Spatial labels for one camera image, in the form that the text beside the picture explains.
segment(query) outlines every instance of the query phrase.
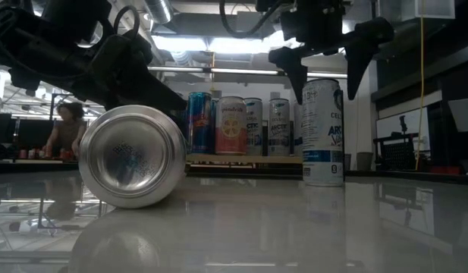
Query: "white can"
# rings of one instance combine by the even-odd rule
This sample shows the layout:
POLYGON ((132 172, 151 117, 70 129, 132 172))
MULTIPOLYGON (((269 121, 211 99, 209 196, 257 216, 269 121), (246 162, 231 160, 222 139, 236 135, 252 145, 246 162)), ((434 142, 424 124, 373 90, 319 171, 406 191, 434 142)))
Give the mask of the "white can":
POLYGON ((303 179, 343 185, 343 92, 336 80, 311 80, 303 88, 303 179))
POLYGON ((268 155, 289 156, 289 101, 271 99, 269 102, 268 155))
POLYGON ((262 100, 244 100, 247 106, 247 155, 262 155, 262 100))
POLYGON ((294 103, 294 156, 303 156, 303 106, 294 103))

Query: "red object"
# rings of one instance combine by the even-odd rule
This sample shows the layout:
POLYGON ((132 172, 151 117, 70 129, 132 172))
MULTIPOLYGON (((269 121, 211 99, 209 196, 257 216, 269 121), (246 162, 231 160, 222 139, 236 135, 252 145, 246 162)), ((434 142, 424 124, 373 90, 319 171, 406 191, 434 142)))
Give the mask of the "red object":
POLYGON ((65 160, 65 156, 66 156, 65 152, 66 152, 65 149, 60 149, 60 159, 61 160, 65 160))
POLYGON ((52 157, 52 148, 49 146, 45 146, 45 157, 46 158, 51 158, 52 157))
POLYGON ((22 149, 20 150, 20 156, 19 156, 20 159, 26 159, 28 158, 28 151, 25 150, 25 149, 22 149))
POLYGON ((452 166, 434 166, 431 167, 431 172, 433 174, 461 174, 461 168, 452 166))
POLYGON ((247 150, 246 128, 226 124, 215 129, 215 152, 220 154, 245 154, 247 150))

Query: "can bottom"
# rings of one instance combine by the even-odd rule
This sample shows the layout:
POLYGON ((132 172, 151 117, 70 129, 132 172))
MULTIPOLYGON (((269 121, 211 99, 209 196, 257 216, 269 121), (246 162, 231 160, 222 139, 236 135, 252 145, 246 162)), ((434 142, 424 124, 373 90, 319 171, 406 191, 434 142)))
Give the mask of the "can bottom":
POLYGON ((245 155, 245 152, 216 152, 217 155, 245 155))

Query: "blue can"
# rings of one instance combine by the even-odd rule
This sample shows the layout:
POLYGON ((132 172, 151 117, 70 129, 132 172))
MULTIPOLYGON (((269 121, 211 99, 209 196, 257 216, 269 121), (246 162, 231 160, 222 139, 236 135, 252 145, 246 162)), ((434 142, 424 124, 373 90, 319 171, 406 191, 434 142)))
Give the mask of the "blue can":
POLYGON ((191 153, 209 153, 212 96, 195 92, 188 96, 188 147, 191 153))
POLYGON ((217 103, 218 103, 218 99, 212 99, 212 103, 210 105, 209 151, 212 154, 215 154, 215 116, 217 115, 217 103))

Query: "dark hair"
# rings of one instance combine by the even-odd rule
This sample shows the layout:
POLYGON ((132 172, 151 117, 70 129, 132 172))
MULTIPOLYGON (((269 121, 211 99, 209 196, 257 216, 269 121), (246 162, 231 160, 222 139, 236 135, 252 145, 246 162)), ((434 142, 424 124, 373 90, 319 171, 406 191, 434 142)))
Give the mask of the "dark hair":
POLYGON ((62 107, 65 107, 70 113, 72 113, 72 116, 74 117, 74 121, 76 121, 79 118, 83 118, 83 108, 82 104, 79 102, 72 102, 72 103, 62 103, 57 107, 57 110, 60 111, 62 107))

